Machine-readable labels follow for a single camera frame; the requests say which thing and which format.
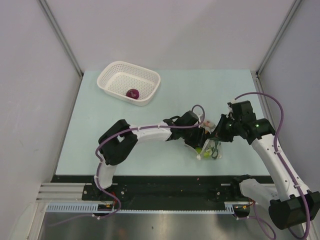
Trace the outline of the purple fake fruit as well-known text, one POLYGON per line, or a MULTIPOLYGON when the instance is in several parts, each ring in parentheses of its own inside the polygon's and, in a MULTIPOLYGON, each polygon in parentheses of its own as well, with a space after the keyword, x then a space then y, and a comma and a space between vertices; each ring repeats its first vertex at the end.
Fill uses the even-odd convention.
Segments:
POLYGON ((126 92, 126 96, 128 98, 134 99, 134 100, 138 100, 140 97, 140 92, 135 89, 135 88, 131 88, 126 92))

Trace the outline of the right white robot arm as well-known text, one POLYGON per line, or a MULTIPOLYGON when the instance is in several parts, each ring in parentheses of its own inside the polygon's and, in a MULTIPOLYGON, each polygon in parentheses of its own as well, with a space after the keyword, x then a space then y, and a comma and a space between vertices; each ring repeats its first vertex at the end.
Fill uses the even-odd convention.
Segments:
POLYGON ((247 197, 258 202, 268 211, 273 224, 280 230, 303 223, 310 226, 320 209, 320 193, 310 191, 299 178, 281 152, 275 133, 267 119, 256 119, 255 114, 247 122, 222 114, 209 138, 232 142, 235 136, 241 136, 257 152, 275 185, 276 189, 270 190, 250 175, 236 177, 230 188, 230 194, 235 200, 242 201, 247 197))

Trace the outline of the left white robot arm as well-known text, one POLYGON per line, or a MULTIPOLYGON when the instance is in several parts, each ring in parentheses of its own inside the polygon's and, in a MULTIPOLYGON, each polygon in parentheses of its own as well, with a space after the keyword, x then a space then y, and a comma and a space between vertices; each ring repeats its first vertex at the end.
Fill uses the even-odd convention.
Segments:
POLYGON ((116 168, 124 162, 133 148, 147 141, 171 141, 186 139, 192 130, 199 130, 205 116, 198 116, 191 111, 176 119, 167 118, 154 125, 133 126, 126 120, 118 120, 98 140, 95 155, 99 159, 93 194, 100 200, 110 196, 116 168))

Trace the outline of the green fake fruit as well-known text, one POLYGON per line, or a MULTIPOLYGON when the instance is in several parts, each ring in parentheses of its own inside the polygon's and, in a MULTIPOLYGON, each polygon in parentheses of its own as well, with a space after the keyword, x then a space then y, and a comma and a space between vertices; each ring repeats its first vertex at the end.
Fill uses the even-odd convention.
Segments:
POLYGON ((196 153, 197 153, 196 158, 197 158, 198 160, 201 160, 201 159, 203 159, 203 158, 210 158, 210 157, 212 156, 212 154, 213 154, 213 151, 212 151, 210 148, 208 148, 208 149, 202 149, 202 148, 200 148, 200 147, 197 147, 197 148, 195 149, 195 151, 196 151, 196 153))

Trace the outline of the polka dot zip bag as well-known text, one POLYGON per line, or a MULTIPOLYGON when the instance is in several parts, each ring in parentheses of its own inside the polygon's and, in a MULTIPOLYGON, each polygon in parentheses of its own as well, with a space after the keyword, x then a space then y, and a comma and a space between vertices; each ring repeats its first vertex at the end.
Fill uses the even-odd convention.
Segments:
MULTIPOLYGON (((203 147, 200 147, 203 150, 206 149, 211 149, 212 150, 212 155, 209 158, 202 158, 203 159, 212 159, 212 160, 216 160, 216 159, 220 159, 222 157, 222 143, 219 142, 218 140, 210 140, 208 139, 209 135, 213 132, 213 130, 216 128, 209 128, 209 127, 205 127, 203 125, 203 123, 200 125, 200 127, 203 127, 207 130, 207 139, 203 145, 203 147)), ((195 149, 192 149, 195 153, 195 157, 197 159, 197 153, 195 149)))

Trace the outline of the red orange fake fruit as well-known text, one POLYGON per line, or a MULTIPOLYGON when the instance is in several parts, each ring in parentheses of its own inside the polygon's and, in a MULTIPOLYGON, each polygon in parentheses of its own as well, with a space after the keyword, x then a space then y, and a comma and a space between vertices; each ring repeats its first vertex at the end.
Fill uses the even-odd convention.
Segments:
POLYGON ((214 129, 216 127, 216 125, 213 122, 209 121, 209 120, 204 121, 203 125, 206 128, 210 128, 210 129, 214 129))

